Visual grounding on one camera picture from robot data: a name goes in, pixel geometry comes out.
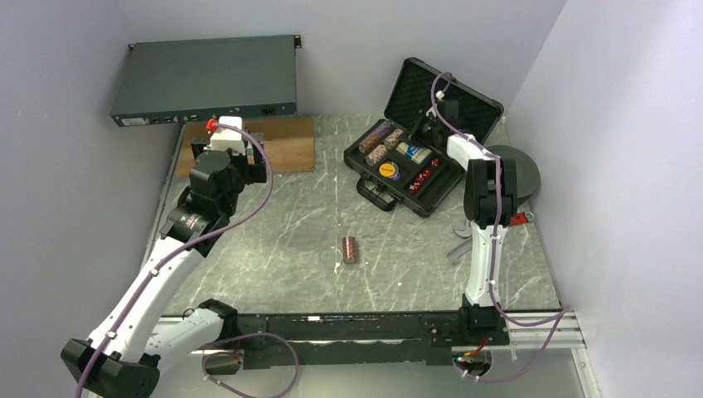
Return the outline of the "red brown chip stack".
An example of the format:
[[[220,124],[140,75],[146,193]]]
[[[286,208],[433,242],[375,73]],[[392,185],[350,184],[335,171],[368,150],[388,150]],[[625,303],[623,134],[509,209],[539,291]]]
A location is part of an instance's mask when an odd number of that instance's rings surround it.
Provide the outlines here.
[[[342,261],[344,264],[355,264],[358,261],[356,238],[353,236],[342,238]]]

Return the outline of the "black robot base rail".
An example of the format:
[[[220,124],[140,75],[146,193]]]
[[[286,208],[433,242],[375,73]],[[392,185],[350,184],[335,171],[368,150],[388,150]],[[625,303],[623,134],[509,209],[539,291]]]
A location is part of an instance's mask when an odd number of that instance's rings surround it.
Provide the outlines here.
[[[505,321],[492,310],[373,313],[241,313],[206,348],[237,348],[244,368],[423,362],[450,366],[462,351],[505,347]]]

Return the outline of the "orange blue chip stack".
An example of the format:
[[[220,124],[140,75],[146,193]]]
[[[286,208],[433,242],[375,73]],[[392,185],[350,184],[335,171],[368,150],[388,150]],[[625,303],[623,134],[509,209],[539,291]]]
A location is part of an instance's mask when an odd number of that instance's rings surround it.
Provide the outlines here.
[[[374,166],[388,153],[388,148],[384,144],[379,144],[375,146],[365,157],[365,162],[369,166]]]

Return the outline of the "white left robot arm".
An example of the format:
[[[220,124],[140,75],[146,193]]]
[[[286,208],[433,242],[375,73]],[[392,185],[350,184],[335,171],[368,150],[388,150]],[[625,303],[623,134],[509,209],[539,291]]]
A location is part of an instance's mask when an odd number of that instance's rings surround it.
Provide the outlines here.
[[[182,321],[154,332],[182,284],[227,231],[254,216],[232,221],[245,186],[273,188],[273,168],[254,138],[192,142],[189,183],[168,212],[147,261],[127,292],[86,339],[72,338],[61,360],[77,383],[74,395],[149,397],[160,377],[191,351],[213,343],[231,346],[240,334],[238,312],[208,299]]]

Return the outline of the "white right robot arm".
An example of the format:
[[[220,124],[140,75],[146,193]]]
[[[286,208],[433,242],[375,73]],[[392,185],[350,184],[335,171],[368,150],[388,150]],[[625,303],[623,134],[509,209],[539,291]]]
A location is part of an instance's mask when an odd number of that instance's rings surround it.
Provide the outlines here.
[[[517,213],[516,163],[502,159],[444,117],[458,109],[454,99],[431,99],[420,114],[413,138],[437,138],[445,152],[466,171],[463,207],[469,227],[471,271],[458,312],[457,333],[467,344],[476,344],[504,328],[497,292],[502,246]]]

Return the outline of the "Texas Hold'em card box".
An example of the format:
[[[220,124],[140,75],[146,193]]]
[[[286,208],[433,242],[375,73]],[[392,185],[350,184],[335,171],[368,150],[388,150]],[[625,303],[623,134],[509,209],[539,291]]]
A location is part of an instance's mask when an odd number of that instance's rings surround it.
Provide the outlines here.
[[[420,147],[405,142],[400,142],[395,147],[395,150],[416,164],[423,163],[424,160],[432,154],[432,150],[430,148]]]

